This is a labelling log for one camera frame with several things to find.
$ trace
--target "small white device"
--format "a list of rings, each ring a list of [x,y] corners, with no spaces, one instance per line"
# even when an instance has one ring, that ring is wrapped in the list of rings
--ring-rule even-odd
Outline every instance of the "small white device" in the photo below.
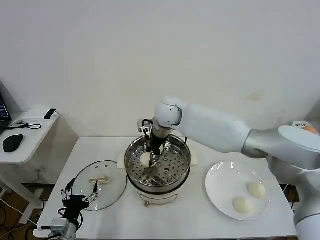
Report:
[[[21,119],[23,121],[34,121],[34,120],[50,120],[53,116],[58,114],[56,109],[50,108],[38,108],[31,109],[23,113]]]

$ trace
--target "black cable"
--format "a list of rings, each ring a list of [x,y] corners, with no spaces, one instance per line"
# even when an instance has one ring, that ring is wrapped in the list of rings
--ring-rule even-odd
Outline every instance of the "black cable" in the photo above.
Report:
[[[295,197],[294,197],[292,205],[291,205],[291,209],[294,209],[294,204],[295,204],[297,198],[298,198],[298,193],[295,194]]]
[[[54,239],[56,237],[61,237],[61,236],[62,236],[61,233],[57,233],[55,235],[52,235],[52,236],[49,236],[49,237],[45,238],[44,240]]]
[[[148,122],[149,124],[154,124],[154,122],[152,120],[149,120],[149,119],[143,119],[142,120],[142,127],[145,126],[145,122]],[[149,139],[149,136],[147,134],[147,131],[145,129],[143,129],[143,133],[144,133],[144,137],[148,140]]]
[[[35,222],[38,222],[39,221],[39,218],[40,218],[40,214],[44,211],[44,208],[45,208],[45,201],[42,199],[42,202],[43,202],[43,205],[42,205],[42,210],[41,212],[37,215],[37,216],[34,216],[31,218],[32,221],[35,221]],[[22,210],[23,212],[25,211],[25,209],[27,208],[27,206],[29,205],[29,203],[26,205],[26,207],[24,207],[24,209]],[[7,227],[7,226],[2,226],[2,229],[1,230],[6,230],[6,231],[12,231],[14,229],[18,229],[20,227],[22,227],[23,225],[26,225],[26,224],[20,224],[18,226],[15,226],[17,224],[17,222],[20,220],[20,216],[17,217],[17,219],[14,221],[12,227]]]
[[[36,180],[33,180],[32,182],[27,183],[26,185],[24,185],[24,187],[29,187],[30,184],[34,184],[35,182],[37,182],[40,179],[40,170],[35,170],[35,172],[37,172],[37,177]]]
[[[60,215],[60,216],[63,216],[63,214],[61,213],[61,211],[63,211],[63,210],[66,210],[67,208],[60,208],[59,210],[58,210],[58,214]]]
[[[45,200],[43,200],[43,199],[41,199],[42,200],[42,202],[43,202],[43,205],[42,205],[42,209],[41,209],[41,211],[39,212],[39,214],[37,215],[37,216],[35,216],[36,217],[36,223],[38,223],[38,221],[39,221],[39,219],[40,219],[40,217],[41,217],[41,214],[44,212],[44,209],[45,209]]]
[[[27,204],[25,205],[25,207],[24,207],[23,210],[21,211],[22,213],[25,212],[25,210],[27,209],[28,205],[29,205],[29,203],[27,203]],[[15,219],[13,225],[12,225],[12,228],[11,228],[12,230],[13,230],[13,229],[16,229],[16,228],[20,228],[20,227],[23,226],[23,225],[26,225],[26,224],[19,224],[18,226],[16,226],[16,224],[20,221],[20,219],[21,219],[21,215],[19,214],[18,217]]]
[[[170,141],[169,139],[167,139],[167,141],[169,142],[169,143],[171,143],[171,144],[173,144],[173,145],[175,145],[175,146],[177,146],[177,147],[184,147],[186,144],[187,144],[187,140],[188,140],[188,138],[187,137],[185,137],[184,138],[184,143],[183,144],[176,144],[176,143],[174,143],[174,142],[172,142],[172,141]]]
[[[5,226],[5,222],[6,222],[6,220],[7,220],[7,212],[6,212],[6,210],[5,210],[2,206],[0,206],[0,209],[2,209],[3,212],[4,212],[4,220],[3,220],[3,223],[0,224],[0,229],[1,229],[2,227]]]
[[[4,128],[4,130],[12,130],[12,129],[40,129],[42,128],[42,125],[41,124],[29,124],[29,123],[26,123],[26,124],[23,124],[23,125],[20,125],[20,126],[6,126]]]
[[[24,240],[29,240],[28,234],[30,230],[36,230],[37,226],[31,226],[29,227],[27,230],[25,230],[24,232]]]
[[[8,238],[7,238],[8,240],[9,240],[9,239],[15,240],[14,236],[12,235],[12,232],[10,232],[10,231],[11,231],[10,229],[5,229],[5,228],[3,228],[3,229],[0,230],[0,232],[2,232],[2,231],[6,231],[6,232],[7,232],[6,234],[7,234],[7,236],[8,236]]]
[[[75,232],[78,232],[78,230],[81,228],[82,224],[84,223],[84,216],[82,215],[82,213],[80,212],[80,217],[81,217],[81,223],[80,225],[77,227]]]
[[[63,214],[61,213],[61,211],[63,211],[63,210],[66,210],[67,208],[60,208],[59,210],[58,210],[58,214],[60,214],[61,216],[63,216]],[[81,228],[81,226],[82,226],[82,224],[84,223],[84,216],[82,215],[82,213],[80,212],[80,218],[81,218],[81,222],[80,222],[80,225],[76,228],[76,231],[75,232],[77,232],[80,228]]]

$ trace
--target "white wall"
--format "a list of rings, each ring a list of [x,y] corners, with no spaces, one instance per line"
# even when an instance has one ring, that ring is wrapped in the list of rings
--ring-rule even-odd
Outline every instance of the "white wall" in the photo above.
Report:
[[[319,22],[316,0],[2,0],[0,78],[58,136],[137,135],[163,95],[270,128],[319,99]]]

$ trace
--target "white robotic arm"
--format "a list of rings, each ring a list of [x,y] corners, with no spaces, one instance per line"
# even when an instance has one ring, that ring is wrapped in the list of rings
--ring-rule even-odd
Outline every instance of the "white robotic arm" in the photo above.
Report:
[[[171,97],[156,105],[155,119],[160,126],[221,153],[240,153],[251,130],[234,116]]]
[[[157,144],[177,130],[221,153],[238,152],[251,158],[273,156],[284,161],[283,166],[298,170],[297,175],[307,173],[304,178],[320,168],[320,137],[292,126],[255,130],[234,116],[174,97],[165,97],[156,105],[153,122],[151,137],[156,140],[151,142]],[[313,179],[299,186],[313,190],[300,191],[305,204],[295,217],[297,235],[300,240],[318,239],[320,228],[314,226],[320,226],[320,181]]]

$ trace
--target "glass lid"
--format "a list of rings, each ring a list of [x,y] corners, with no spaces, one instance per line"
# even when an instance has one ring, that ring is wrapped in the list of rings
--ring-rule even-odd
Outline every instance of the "glass lid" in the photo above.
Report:
[[[76,176],[71,194],[89,196],[97,181],[99,197],[85,210],[99,211],[114,204],[126,189],[126,171],[118,169],[115,161],[94,162]]]

